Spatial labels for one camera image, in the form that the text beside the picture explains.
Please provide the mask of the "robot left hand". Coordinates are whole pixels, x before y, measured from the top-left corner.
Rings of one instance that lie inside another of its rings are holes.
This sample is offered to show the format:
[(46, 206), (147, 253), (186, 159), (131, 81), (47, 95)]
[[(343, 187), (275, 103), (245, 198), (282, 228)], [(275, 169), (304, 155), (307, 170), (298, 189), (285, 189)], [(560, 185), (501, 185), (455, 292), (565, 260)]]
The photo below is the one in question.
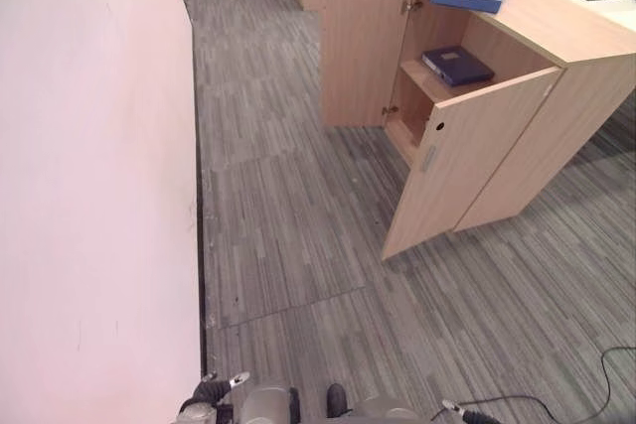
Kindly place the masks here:
[(174, 423), (233, 423), (234, 406), (224, 404), (224, 398), (250, 378), (243, 371), (230, 379), (217, 379), (215, 373), (206, 375), (195, 388), (193, 395), (181, 405)]

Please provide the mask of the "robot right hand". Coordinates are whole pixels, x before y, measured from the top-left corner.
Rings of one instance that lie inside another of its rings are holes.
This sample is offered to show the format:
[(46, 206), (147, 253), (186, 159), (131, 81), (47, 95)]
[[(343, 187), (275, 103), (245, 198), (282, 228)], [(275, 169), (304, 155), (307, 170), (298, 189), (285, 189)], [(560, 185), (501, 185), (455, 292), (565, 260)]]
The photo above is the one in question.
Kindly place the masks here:
[(445, 410), (460, 416), (462, 421), (466, 424), (501, 424), (499, 420), (490, 415), (478, 411), (467, 410), (461, 407), (458, 403), (448, 399), (442, 400), (442, 406)]

